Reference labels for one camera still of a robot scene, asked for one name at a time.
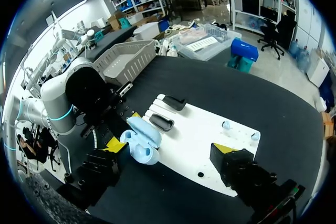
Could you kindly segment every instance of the office chair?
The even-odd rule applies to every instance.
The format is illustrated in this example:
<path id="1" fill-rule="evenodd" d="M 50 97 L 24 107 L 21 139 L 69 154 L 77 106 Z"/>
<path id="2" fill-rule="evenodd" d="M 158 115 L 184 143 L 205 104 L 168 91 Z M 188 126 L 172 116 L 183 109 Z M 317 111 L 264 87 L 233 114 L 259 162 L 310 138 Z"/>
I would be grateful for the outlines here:
<path id="1" fill-rule="evenodd" d="M 60 162 L 58 162 L 55 159 L 54 153 L 58 148 L 58 141 L 54 140 L 53 136 L 50 134 L 49 130 L 47 128 L 43 128 L 41 133 L 39 134 L 39 137 L 43 138 L 48 147 L 51 147 L 50 153 L 48 153 L 50 163 L 51 163 L 51 169 L 55 172 L 54 169 L 54 162 L 58 165 L 61 165 Z"/>
<path id="2" fill-rule="evenodd" d="M 264 33 L 264 39 L 259 39 L 258 43 L 261 41 L 266 42 L 267 44 L 262 46 L 261 50 L 263 51 L 265 47 L 274 48 L 278 54 L 278 60 L 280 60 L 279 51 L 281 55 L 285 55 L 284 51 L 278 46 L 278 42 L 282 42 L 282 45 L 285 44 L 286 38 L 292 36 L 293 29 L 296 26 L 295 22 L 295 13 L 290 10 L 286 11 L 287 15 L 283 15 L 280 22 L 275 25 L 273 21 L 269 18 L 264 18 L 267 26 L 261 26 L 261 31 Z"/>
<path id="3" fill-rule="evenodd" d="M 277 41 L 280 38 L 279 33 L 276 31 L 277 26 L 269 18 L 264 18 L 264 20 L 266 21 L 265 23 L 267 26 L 261 26 L 260 28 L 261 31 L 264 33 L 264 39 L 259 39 L 258 43 L 260 43 L 261 41 L 267 43 L 266 45 L 261 47 L 262 51 L 264 51 L 265 47 L 274 48 L 275 52 L 277 52 L 278 60 L 280 60 L 280 54 L 278 49 L 281 51 L 282 56 L 285 55 L 285 52 L 277 45 Z"/>

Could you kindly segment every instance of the white board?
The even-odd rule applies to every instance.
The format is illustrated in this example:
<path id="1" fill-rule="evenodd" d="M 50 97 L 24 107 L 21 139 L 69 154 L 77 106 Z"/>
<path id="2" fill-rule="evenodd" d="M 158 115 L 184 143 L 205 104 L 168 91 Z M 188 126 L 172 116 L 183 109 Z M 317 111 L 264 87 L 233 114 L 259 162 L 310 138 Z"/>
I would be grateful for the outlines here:
<path id="1" fill-rule="evenodd" d="M 143 116 L 150 124 L 149 118 L 153 113 L 174 121 L 173 128 L 168 132 L 152 124 L 162 136 L 160 163 L 202 186 L 236 196 L 235 191 L 224 185 L 210 161 L 211 144 L 238 150 L 245 148 L 255 155 L 259 141 L 252 140 L 251 136 L 258 131 L 188 103 L 183 110 L 176 111 L 162 101 L 164 97 L 164 94 L 158 95 Z M 225 121 L 229 121 L 230 130 L 222 128 Z"/>

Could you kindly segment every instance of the hole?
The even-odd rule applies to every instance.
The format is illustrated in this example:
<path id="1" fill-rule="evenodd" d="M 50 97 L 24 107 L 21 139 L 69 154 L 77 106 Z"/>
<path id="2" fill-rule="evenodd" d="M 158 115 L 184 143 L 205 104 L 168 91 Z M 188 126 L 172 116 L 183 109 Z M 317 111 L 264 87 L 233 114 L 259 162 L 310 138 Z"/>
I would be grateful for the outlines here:
<path id="1" fill-rule="evenodd" d="M 131 138 L 131 132 L 127 131 L 126 134 L 125 134 L 126 138 Z"/>

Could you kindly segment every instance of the black work surface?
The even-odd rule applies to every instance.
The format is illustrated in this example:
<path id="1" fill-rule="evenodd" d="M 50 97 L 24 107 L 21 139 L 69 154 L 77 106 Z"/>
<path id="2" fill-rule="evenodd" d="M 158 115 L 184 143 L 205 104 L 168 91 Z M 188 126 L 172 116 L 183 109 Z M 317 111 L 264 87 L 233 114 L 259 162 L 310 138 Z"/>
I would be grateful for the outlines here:
<path id="1" fill-rule="evenodd" d="M 278 175 L 278 184 L 293 179 L 305 186 L 297 202 L 298 214 L 303 211 L 322 153 L 322 118 L 311 105 L 261 78 L 183 58 L 157 56 L 133 84 L 127 104 L 140 115 L 163 93 L 259 130 L 255 160 Z M 116 224 L 246 223 L 253 213 L 237 197 L 207 189 L 160 163 L 146 166 L 132 159 L 116 187 L 89 211 Z"/>
<path id="2" fill-rule="evenodd" d="M 125 42 L 125 40 L 130 38 L 136 28 L 136 26 L 132 26 L 105 34 L 104 37 L 97 42 L 97 46 L 95 48 L 93 48 L 92 50 L 87 49 L 86 52 L 82 52 L 80 54 L 80 57 L 84 57 L 86 55 L 87 59 L 94 62 L 107 49 L 110 49 L 115 44 L 123 43 Z"/>

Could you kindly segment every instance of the yellow tag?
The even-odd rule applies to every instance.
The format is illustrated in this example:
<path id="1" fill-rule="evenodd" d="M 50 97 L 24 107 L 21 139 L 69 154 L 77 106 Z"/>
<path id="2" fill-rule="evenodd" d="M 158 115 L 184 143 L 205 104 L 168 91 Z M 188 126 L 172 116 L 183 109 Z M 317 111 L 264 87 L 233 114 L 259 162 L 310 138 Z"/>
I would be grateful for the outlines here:
<path id="1" fill-rule="evenodd" d="M 216 144 L 216 143 L 214 143 L 214 145 L 224 154 L 229 153 L 231 151 L 237 151 L 237 149 L 232 149 L 232 148 L 226 147 L 224 145 L 220 145 L 220 144 Z"/>
<path id="2" fill-rule="evenodd" d="M 137 116 L 137 117 L 141 117 L 137 112 L 135 112 L 132 116 Z"/>
<path id="3" fill-rule="evenodd" d="M 117 153 L 120 151 L 126 144 L 121 144 L 119 140 L 114 136 L 108 143 L 107 148 L 103 149 L 103 151 L 109 151 Z"/>

